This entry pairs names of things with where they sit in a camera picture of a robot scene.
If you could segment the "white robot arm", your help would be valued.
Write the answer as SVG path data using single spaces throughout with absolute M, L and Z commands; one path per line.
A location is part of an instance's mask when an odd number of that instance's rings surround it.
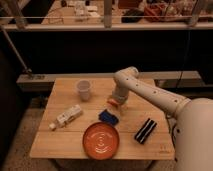
M 138 75 L 135 67 L 117 71 L 113 99 L 123 105 L 132 91 L 177 120 L 174 171 L 213 171 L 213 99 L 189 99 Z

